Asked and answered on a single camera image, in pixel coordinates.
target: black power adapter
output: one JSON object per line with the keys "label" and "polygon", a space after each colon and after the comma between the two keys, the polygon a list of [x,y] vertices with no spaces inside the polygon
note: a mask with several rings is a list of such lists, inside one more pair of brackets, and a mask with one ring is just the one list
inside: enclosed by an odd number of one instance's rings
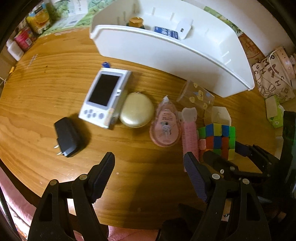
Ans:
{"label": "black power adapter", "polygon": [[75,129],[70,118],[64,117],[58,120],[55,124],[57,133],[57,143],[54,148],[60,147],[61,151],[57,155],[65,157],[74,156],[83,146],[82,138]]}

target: white storage bin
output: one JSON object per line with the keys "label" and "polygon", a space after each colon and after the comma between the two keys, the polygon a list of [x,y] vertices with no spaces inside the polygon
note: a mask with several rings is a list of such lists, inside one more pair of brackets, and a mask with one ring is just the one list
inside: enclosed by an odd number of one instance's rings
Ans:
{"label": "white storage bin", "polygon": [[[131,17],[145,29],[127,27]],[[177,31],[192,19],[185,39],[153,32],[155,26]],[[191,80],[220,95],[254,88],[252,72],[235,32],[225,23],[180,0],[118,0],[93,18],[90,38],[101,55],[146,65]]]}

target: wood grain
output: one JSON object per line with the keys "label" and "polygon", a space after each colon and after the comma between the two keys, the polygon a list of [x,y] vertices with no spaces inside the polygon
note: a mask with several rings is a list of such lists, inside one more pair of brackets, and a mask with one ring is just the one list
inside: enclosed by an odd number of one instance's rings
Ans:
{"label": "wood grain", "polygon": [[[126,228],[157,229],[178,217],[178,203],[203,209],[182,167],[181,142],[170,148],[156,146],[149,125],[131,129],[120,122],[105,130],[78,119],[86,93],[108,61],[113,68],[133,72],[130,92],[146,94],[156,107],[168,95],[176,103],[185,83],[176,76],[122,60],[101,56],[88,29],[37,40],[17,64],[0,98],[0,158],[29,189],[42,195],[51,179],[74,180],[98,164],[106,152],[116,165],[103,197],[94,204],[101,223]],[[237,140],[256,144],[273,153],[274,129],[266,119],[264,99],[257,89],[216,97],[227,107]],[[72,158],[57,156],[54,123],[70,116],[87,147]],[[242,170],[258,171],[245,158],[234,161]],[[73,203],[70,211],[75,213]]]}

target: round gold compact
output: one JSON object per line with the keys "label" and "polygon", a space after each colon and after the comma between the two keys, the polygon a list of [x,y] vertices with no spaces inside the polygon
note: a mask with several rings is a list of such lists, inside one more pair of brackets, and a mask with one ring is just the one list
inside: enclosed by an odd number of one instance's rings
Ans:
{"label": "round gold compact", "polygon": [[151,100],[144,94],[131,93],[123,104],[120,120],[128,127],[138,128],[148,124],[153,116]]}

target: rubik's cube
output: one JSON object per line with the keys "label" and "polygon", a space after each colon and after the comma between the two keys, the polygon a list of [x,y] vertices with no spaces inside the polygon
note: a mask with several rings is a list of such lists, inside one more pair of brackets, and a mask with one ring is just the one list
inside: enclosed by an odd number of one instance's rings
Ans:
{"label": "rubik's cube", "polygon": [[210,124],[198,129],[200,157],[211,150],[226,160],[233,160],[235,153],[235,127]]}

